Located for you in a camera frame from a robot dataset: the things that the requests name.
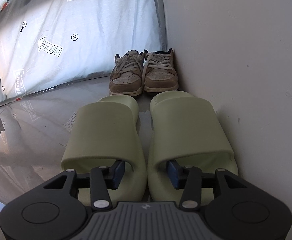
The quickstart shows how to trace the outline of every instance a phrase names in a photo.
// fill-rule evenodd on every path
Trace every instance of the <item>sneaker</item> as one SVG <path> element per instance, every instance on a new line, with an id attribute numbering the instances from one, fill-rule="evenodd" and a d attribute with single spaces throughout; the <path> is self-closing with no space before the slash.
<path id="1" fill-rule="evenodd" d="M 142 83 L 146 92 L 160 93 L 178 89 L 178 77 L 174 69 L 174 52 L 157 51 L 148 53 L 145 50 L 146 63 Z"/>
<path id="2" fill-rule="evenodd" d="M 136 50 L 127 52 L 123 57 L 115 56 L 116 66 L 110 75 L 109 94 L 138 96 L 143 92 L 141 77 L 145 54 Z"/>

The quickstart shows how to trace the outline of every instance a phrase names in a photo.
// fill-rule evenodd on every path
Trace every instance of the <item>shoelace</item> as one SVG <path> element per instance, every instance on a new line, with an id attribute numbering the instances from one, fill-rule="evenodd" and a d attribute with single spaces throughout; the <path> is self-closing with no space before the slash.
<path id="1" fill-rule="evenodd" d="M 172 66 L 170 65 L 170 54 L 155 54 L 153 52 L 147 53 L 146 57 L 146 63 L 143 69 L 143 75 L 142 75 L 142 84 L 145 83 L 145 77 L 146 77 L 146 72 L 147 68 L 159 68 L 159 69 L 173 69 Z"/>
<path id="2" fill-rule="evenodd" d="M 135 56 L 137 54 L 132 55 L 126 55 L 120 59 L 118 59 L 116 63 L 116 74 L 121 74 L 125 72 L 132 71 L 133 69 L 139 67 L 140 71 L 142 70 L 142 66 L 140 65 L 140 60 L 142 59 L 142 56 L 138 54 L 138 56 Z"/>

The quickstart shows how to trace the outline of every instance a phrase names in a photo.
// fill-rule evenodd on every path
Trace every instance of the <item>gray floor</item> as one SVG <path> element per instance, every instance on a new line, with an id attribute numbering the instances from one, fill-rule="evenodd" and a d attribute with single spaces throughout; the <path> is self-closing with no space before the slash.
<path id="1" fill-rule="evenodd" d="M 76 111 L 107 96 L 108 81 L 82 81 L 0 107 L 0 210 L 60 172 Z M 150 100 L 146 95 L 137 99 L 137 131 L 145 158 L 151 137 Z"/>

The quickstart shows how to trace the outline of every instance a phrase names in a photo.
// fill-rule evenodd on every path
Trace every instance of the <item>carrot print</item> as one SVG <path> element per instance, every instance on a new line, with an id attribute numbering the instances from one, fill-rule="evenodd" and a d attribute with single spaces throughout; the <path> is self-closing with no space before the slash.
<path id="1" fill-rule="evenodd" d="M 4 8 L 7 7 L 8 3 L 9 3 L 10 0 L 7 0 L 7 2 L 4 3 L 4 5 L 2 6 L 1 8 L 1 12 L 4 10 Z"/>

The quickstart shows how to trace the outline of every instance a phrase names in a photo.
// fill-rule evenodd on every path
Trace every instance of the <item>light green slide sandal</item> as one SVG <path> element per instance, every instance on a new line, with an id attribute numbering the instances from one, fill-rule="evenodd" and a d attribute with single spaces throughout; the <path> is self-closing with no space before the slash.
<path id="1" fill-rule="evenodd" d="M 145 193 L 147 173 L 142 146 L 136 131 L 138 104 L 127 95 L 113 95 L 81 107 L 61 161 L 61 169 L 78 174 L 92 168 L 125 161 L 125 174 L 117 190 L 109 189 L 118 201 L 140 201 Z M 78 200 L 90 206 L 89 189 L 80 189 Z"/>
<path id="2" fill-rule="evenodd" d="M 169 160 L 202 172 L 224 168 L 238 174 L 234 152 L 207 100 L 183 91 L 167 91 L 151 100 L 150 112 L 154 130 L 147 178 L 154 201 L 175 201 L 178 205 L 181 199 L 183 189 L 174 189 L 166 173 Z M 213 199 L 213 189 L 203 188 L 201 204 Z"/>

